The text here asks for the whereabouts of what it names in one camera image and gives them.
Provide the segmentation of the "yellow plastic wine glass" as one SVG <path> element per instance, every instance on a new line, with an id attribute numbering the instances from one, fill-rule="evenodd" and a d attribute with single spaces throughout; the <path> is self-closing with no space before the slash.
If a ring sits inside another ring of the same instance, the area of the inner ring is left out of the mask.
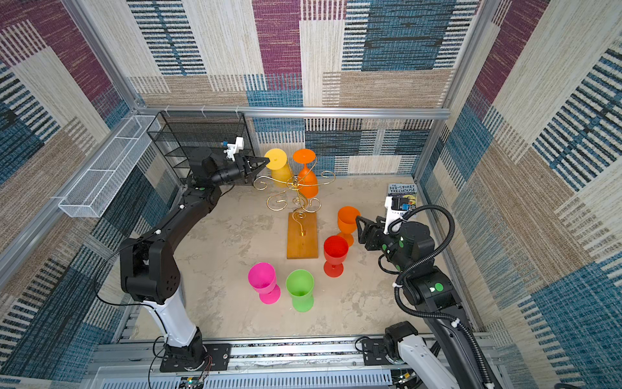
<path id="1" fill-rule="evenodd" d="M 278 187 L 287 188 L 293 177 L 293 172 L 286 152 L 280 148 L 272 148 L 265 153 L 264 157 L 270 160 L 267 168 L 270 170 L 275 184 Z"/>

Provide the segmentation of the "orange front wine glass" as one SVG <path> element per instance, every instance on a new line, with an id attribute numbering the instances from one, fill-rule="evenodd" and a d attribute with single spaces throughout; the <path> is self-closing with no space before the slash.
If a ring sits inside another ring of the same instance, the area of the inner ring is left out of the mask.
<path id="1" fill-rule="evenodd" d="M 360 215 L 361 213 L 355 207 L 351 206 L 342 207 L 338 211 L 338 228 L 340 230 L 338 235 L 348 243 L 348 246 L 354 244 L 354 233 L 357 230 L 356 217 Z"/>

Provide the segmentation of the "orange wine glass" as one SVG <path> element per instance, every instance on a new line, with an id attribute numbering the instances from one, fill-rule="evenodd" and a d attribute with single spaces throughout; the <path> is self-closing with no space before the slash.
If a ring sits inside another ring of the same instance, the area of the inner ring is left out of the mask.
<path id="1" fill-rule="evenodd" d="M 361 213 L 355 207 L 351 206 L 342 207 L 338 211 L 338 228 L 340 230 L 338 235 L 348 243 L 348 246 L 354 244 L 354 233 L 357 230 L 356 217 L 360 215 Z"/>
<path id="2" fill-rule="evenodd" d="M 316 155 L 312 150 L 304 148 L 294 152 L 293 160 L 302 165 L 302 170 L 297 176 L 299 192 L 306 199 L 312 199 L 319 192 L 317 177 L 311 165 L 315 162 Z"/>

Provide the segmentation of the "red plastic wine glass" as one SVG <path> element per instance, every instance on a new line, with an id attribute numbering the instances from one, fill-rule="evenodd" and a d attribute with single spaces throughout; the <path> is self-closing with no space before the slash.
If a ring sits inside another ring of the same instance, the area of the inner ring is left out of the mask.
<path id="1" fill-rule="evenodd" d="M 344 270 L 343 262 L 349 251 L 348 242 L 338 235 L 330 236 L 323 244 L 323 251 L 326 261 L 323 266 L 325 274 L 331 278 L 340 277 Z"/>

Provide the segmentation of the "green plastic wine glass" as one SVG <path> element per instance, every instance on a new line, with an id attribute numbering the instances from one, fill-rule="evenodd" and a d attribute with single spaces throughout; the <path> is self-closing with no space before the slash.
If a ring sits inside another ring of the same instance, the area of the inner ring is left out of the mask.
<path id="1" fill-rule="evenodd" d="M 301 313 L 314 306 L 314 277 L 304 270 L 293 271 L 286 280 L 286 289 L 292 299 L 293 308 Z"/>

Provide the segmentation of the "pink plastic wine glass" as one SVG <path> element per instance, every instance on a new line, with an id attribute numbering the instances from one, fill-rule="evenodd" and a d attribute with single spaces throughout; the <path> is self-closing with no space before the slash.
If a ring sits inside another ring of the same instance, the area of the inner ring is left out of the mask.
<path id="1" fill-rule="evenodd" d="M 276 271 L 271 264 L 254 265 L 249 270 L 247 280 L 263 304 L 272 305 L 280 299 L 281 290 L 277 285 Z"/>

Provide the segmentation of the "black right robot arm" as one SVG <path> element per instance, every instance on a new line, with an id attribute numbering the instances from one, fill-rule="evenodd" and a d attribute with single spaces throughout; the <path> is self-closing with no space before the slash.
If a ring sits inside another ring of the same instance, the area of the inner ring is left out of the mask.
<path id="1" fill-rule="evenodd" d="M 413 220 L 424 211 L 440 212 L 448 221 L 448 232 L 439 244 L 432 239 L 427 225 Z M 471 330 L 458 291 L 434 263 L 455 236 L 451 213 L 442 206 L 427 204 L 395 220 L 358 216 L 356 227 L 359 243 L 367 251 L 381 251 L 381 257 L 394 266 L 392 288 L 398 308 L 426 322 L 447 363 L 438 359 L 408 321 L 386 328 L 386 359 L 408 365 L 428 388 L 501 387 Z"/>

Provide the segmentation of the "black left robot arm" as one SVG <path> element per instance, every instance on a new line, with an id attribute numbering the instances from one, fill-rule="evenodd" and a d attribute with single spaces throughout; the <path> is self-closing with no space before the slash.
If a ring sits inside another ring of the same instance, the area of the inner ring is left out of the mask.
<path id="1" fill-rule="evenodd" d="M 267 167 L 266 157 L 237 153 L 223 163 L 207 148 L 189 161 L 187 188 L 178 205 L 151 231 L 121 245 L 121 289 L 145 306 L 164 337 L 163 372 L 198 371 L 208 364 L 202 333 L 189 318 L 181 296 L 181 272 L 174 253 L 192 228 L 211 213 L 223 184 L 251 183 Z"/>

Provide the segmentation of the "orange back wine glass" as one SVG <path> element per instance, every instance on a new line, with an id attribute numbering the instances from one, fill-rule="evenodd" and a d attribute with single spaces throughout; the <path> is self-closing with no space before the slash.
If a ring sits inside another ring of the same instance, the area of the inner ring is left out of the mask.
<path id="1" fill-rule="evenodd" d="M 319 192 L 317 177 L 311 165 L 315 162 L 316 155 L 312 150 L 304 148 L 294 152 L 293 160 L 302 165 L 302 170 L 297 176 L 299 192 L 306 199 L 312 199 Z"/>

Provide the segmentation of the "colourful story book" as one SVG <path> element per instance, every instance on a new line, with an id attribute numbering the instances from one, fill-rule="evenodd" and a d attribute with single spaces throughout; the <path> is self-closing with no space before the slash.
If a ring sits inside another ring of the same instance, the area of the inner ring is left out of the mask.
<path id="1" fill-rule="evenodd" d="M 408 211 L 417 206 L 418 189 L 415 184 L 390 183 L 386 206 L 392 211 Z"/>

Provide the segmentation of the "black mesh shelf unit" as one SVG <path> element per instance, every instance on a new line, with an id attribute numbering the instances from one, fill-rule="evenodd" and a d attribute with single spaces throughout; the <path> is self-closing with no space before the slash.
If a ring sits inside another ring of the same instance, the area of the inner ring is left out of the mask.
<path id="1" fill-rule="evenodd" d="M 181 183 L 190 176 L 190 154 L 198 147 L 209 147 L 223 156 L 225 144 L 241 137 L 244 154 L 259 154 L 258 141 L 243 113 L 161 111 L 147 134 Z"/>

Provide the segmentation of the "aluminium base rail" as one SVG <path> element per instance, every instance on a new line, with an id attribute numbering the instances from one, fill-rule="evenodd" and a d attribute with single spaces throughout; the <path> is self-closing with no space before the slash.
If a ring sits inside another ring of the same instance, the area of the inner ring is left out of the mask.
<path id="1" fill-rule="evenodd" d="M 204 367 L 156 358 L 160 343 L 101 346 L 82 388 L 509 388 L 483 337 L 481 370 L 469 347 L 434 352 L 429 334 L 408 336 L 388 355 L 382 337 L 216 340 Z"/>

